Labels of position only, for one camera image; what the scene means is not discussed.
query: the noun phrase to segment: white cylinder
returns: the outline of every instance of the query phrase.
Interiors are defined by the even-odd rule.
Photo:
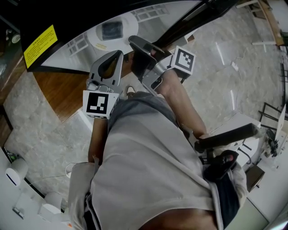
[[[62,196],[60,194],[56,192],[50,192],[45,196],[44,200],[46,203],[43,204],[43,207],[45,207],[53,214],[61,213]]]
[[[28,172],[28,164],[22,158],[12,162],[11,166],[6,169],[6,176],[15,185],[19,186]]]

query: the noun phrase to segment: marble floor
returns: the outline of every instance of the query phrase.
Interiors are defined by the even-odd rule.
[[[197,57],[193,75],[184,87],[209,132],[237,112],[259,119],[258,110],[264,102],[280,107],[280,52],[276,46],[267,46],[265,52],[263,46],[251,45],[269,36],[265,21],[254,20],[247,9],[232,8],[199,28],[194,33],[195,40],[186,45]],[[143,89],[133,74],[121,81],[122,87],[128,84]],[[27,178],[34,186],[43,194],[60,193],[65,207],[69,179],[39,180],[65,175],[69,163],[87,161],[93,121],[80,112],[61,123],[32,73],[23,73],[4,106],[14,127],[6,148],[28,162]]]

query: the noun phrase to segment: wooden panel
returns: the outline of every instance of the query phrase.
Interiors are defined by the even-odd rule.
[[[3,105],[0,105],[0,147],[3,148],[13,127],[8,119]]]
[[[267,21],[268,21],[268,24],[270,26],[270,29],[272,31],[272,35],[274,37],[276,44],[277,45],[283,45],[284,41],[283,41],[283,38],[281,37],[278,23],[277,23],[274,15],[272,13],[272,11],[270,10],[270,6],[262,0],[258,0],[258,2],[259,2],[259,5],[260,5]]]
[[[35,72],[34,76],[61,122],[82,107],[88,75]]]
[[[18,58],[18,63],[16,63],[15,66],[9,66],[8,68],[11,68],[11,70],[7,71],[7,76],[4,76],[0,81],[0,105],[4,103],[11,89],[18,81],[22,73],[26,70],[23,54]]]

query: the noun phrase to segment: cable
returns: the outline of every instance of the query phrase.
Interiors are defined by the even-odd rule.
[[[66,177],[66,175],[57,176],[57,177],[45,177],[45,178],[42,178],[41,180],[35,181],[35,182],[33,182],[33,183],[31,183],[31,184],[28,184],[28,185],[32,185],[32,184],[34,184],[34,183],[36,183],[36,182],[40,182],[40,181],[42,181],[42,180],[51,179],[51,178],[58,178],[58,177]]]
[[[245,53],[246,53],[247,48],[248,48],[248,47],[245,48],[245,51],[244,51],[243,57],[236,57],[235,60],[236,60],[237,58],[240,58],[240,59],[242,60],[242,59],[245,57]]]
[[[56,176],[56,177],[44,177],[44,178],[42,178],[41,180],[35,181],[35,182],[33,182],[33,183],[31,183],[31,184],[28,184],[28,185],[32,185],[32,184],[37,183],[37,182],[40,182],[40,181],[42,181],[42,180],[51,179],[51,178],[59,178],[59,177],[68,177],[68,178],[70,178],[70,177],[68,176],[69,172],[67,172],[67,168],[68,168],[68,166],[71,165],[71,164],[75,165],[76,163],[70,163],[70,164],[68,164],[68,165],[66,166],[66,168],[65,168],[65,173],[66,173],[66,175]]]

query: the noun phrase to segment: wooden floor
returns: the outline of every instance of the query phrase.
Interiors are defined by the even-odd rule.
[[[52,109],[61,122],[66,121],[83,105],[88,75],[68,73],[33,73]]]
[[[5,142],[10,136],[13,127],[9,122],[8,116],[5,112],[4,106],[0,106],[0,147],[3,148]]]

